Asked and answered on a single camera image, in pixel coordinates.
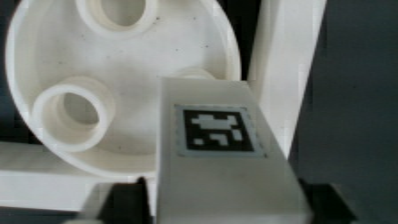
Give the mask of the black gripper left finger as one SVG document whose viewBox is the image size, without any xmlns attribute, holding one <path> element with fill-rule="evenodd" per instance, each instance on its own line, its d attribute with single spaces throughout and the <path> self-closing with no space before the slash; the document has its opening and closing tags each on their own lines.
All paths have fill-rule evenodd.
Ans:
<svg viewBox="0 0 398 224">
<path fill-rule="evenodd" d="M 77 224 L 152 224 L 145 178 L 99 183 L 76 216 Z"/>
</svg>

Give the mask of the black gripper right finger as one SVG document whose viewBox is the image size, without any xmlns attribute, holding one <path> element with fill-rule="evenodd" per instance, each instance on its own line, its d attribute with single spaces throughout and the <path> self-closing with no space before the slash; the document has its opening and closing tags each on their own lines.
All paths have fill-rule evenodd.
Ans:
<svg viewBox="0 0 398 224">
<path fill-rule="evenodd" d="M 353 224 L 355 213 L 330 184 L 310 184 L 298 180 L 312 211 L 310 224 Z"/>
</svg>

